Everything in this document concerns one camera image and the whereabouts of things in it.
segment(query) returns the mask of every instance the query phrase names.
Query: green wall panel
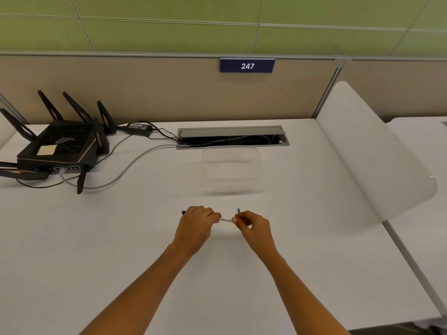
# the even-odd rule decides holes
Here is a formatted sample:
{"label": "green wall panel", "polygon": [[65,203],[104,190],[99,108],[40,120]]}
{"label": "green wall panel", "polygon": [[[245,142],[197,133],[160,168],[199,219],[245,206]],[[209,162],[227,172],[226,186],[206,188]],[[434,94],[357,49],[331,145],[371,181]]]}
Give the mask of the green wall panel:
{"label": "green wall panel", "polygon": [[408,32],[394,56],[447,56],[447,33]]}
{"label": "green wall panel", "polygon": [[80,16],[258,23],[262,0],[73,0]]}
{"label": "green wall panel", "polygon": [[411,28],[447,31],[447,0],[430,0]]}
{"label": "green wall panel", "polygon": [[262,23],[410,27],[427,0],[265,0]]}
{"label": "green wall panel", "polygon": [[78,19],[0,16],[0,28],[0,50],[92,50]]}
{"label": "green wall panel", "polygon": [[84,20],[95,50],[252,53],[257,26]]}
{"label": "green wall panel", "polygon": [[256,53],[389,55],[403,32],[260,27]]}
{"label": "green wall panel", "polygon": [[70,0],[0,0],[0,14],[76,16]]}

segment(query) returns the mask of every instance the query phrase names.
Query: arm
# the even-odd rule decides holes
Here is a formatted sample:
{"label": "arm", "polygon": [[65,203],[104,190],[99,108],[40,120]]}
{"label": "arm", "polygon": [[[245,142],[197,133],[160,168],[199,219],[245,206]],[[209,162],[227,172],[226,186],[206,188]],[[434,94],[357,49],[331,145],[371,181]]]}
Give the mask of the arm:
{"label": "arm", "polygon": [[237,214],[232,221],[272,275],[297,334],[349,335],[278,253],[268,220],[247,211]]}
{"label": "arm", "polygon": [[211,208],[188,208],[163,254],[80,335],[143,335],[171,283],[209,238],[211,226],[220,217]]}

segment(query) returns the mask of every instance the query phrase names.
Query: person's right arm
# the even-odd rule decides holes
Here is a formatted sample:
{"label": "person's right arm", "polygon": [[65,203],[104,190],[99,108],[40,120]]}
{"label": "person's right arm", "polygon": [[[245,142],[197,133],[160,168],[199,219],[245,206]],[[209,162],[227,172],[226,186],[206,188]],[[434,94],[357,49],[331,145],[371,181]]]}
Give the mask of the person's right arm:
{"label": "person's right arm", "polygon": [[235,215],[232,221],[272,275],[297,334],[349,335],[278,253],[268,220],[246,211]]}

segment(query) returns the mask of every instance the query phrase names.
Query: person's left arm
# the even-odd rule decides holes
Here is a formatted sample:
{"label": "person's left arm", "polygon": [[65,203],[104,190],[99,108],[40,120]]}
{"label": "person's left arm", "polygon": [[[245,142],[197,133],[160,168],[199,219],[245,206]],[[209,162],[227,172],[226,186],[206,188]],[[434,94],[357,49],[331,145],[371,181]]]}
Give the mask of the person's left arm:
{"label": "person's left arm", "polygon": [[219,222],[220,213],[192,206],[180,219],[173,242],[80,335],[143,335],[171,283]]}

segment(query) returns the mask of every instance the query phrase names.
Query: black wireless router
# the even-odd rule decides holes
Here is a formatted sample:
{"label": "black wireless router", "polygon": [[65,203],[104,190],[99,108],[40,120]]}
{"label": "black wireless router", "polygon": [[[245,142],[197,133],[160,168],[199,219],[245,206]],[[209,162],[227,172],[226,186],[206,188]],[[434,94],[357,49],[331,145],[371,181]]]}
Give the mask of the black wireless router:
{"label": "black wireless router", "polygon": [[0,161],[0,167],[3,167],[0,168],[0,176],[18,180],[44,180],[54,170],[81,169],[77,182],[77,193],[81,194],[87,172],[95,167],[99,155],[109,153],[107,135],[116,133],[116,123],[101,101],[97,104],[103,125],[63,92],[83,122],[65,121],[45,94],[41,90],[37,93],[54,120],[38,136],[8,111],[0,108],[19,134],[30,141],[17,155],[17,163]]}

